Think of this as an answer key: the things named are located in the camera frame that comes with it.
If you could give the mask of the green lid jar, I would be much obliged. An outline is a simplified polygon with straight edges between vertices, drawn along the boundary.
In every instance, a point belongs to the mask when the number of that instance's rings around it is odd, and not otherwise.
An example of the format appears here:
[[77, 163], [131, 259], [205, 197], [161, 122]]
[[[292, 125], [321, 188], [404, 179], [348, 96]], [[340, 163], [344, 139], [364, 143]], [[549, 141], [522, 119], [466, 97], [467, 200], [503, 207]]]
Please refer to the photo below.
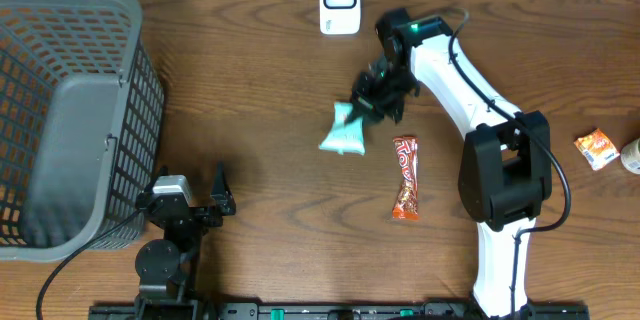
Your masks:
[[629, 144], [625, 145], [620, 151], [621, 163], [629, 172], [639, 175], [640, 174], [640, 151], [639, 151], [640, 139], [635, 139]]

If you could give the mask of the orange tissue packet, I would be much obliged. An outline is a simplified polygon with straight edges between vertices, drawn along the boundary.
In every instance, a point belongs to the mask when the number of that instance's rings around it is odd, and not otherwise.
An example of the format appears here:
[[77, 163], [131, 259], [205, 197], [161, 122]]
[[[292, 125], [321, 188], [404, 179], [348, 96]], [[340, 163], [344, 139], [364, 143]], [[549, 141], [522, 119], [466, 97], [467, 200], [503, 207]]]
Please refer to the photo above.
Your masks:
[[613, 142], [599, 128], [577, 138], [574, 145], [586, 158], [593, 171], [602, 169], [620, 156]]

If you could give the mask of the red chocolate bar wrapper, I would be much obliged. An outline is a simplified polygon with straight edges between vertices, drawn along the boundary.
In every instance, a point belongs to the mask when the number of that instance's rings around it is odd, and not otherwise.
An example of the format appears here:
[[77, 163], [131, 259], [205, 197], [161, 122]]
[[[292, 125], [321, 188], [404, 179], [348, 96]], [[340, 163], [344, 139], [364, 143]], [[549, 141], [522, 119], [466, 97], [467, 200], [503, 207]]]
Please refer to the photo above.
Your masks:
[[394, 219], [418, 220], [418, 139], [401, 136], [393, 139], [402, 180], [395, 205]]

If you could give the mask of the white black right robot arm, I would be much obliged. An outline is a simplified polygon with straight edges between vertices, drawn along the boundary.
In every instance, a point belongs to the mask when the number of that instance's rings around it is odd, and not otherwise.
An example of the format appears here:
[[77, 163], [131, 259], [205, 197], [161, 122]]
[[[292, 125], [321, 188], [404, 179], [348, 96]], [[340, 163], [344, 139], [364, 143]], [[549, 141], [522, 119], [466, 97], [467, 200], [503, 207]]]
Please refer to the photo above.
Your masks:
[[354, 84], [347, 120], [400, 121], [407, 94], [431, 91], [464, 140], [458, 192], [478, 229], [473, 298], [487, 319], [520, 318], [529, 233], [551, 194], [546, 118], [497, 93], [441, 16], [413, 20], [394, 9], [375, 31], [384, 53]]

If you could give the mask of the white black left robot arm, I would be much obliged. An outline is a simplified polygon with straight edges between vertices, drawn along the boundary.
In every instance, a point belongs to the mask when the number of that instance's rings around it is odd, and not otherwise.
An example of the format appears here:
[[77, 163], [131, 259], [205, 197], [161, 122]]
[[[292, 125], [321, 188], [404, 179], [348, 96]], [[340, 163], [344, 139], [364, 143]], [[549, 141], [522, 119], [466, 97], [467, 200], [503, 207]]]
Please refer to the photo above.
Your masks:
[[134, 317], [151, 319], [215, 319], [215, 306], [195, 292], [203, 237], [236, 214], [224, 165], [218, 163], [210, 193], [212, 203], [193, 206], [192, 192], [183, 175], [163, 167], [136, 199], [136, 209], [163, 230], [163, 237], [147, 242], [135, 259], [139, 294]]

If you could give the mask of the teal snack packet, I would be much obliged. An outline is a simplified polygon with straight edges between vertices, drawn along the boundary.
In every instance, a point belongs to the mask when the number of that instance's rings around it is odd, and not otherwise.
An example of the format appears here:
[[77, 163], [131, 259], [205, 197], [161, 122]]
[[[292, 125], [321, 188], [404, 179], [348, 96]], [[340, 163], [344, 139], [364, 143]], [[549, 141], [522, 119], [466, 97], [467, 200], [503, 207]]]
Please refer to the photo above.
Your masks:
[[334, 123], [326, 138], [318, 146], [320, 150], [364, 156], [363, 119], [357, 118], [347, 122], [353, 111], [351, 103], [336, 102], [334, 104]]

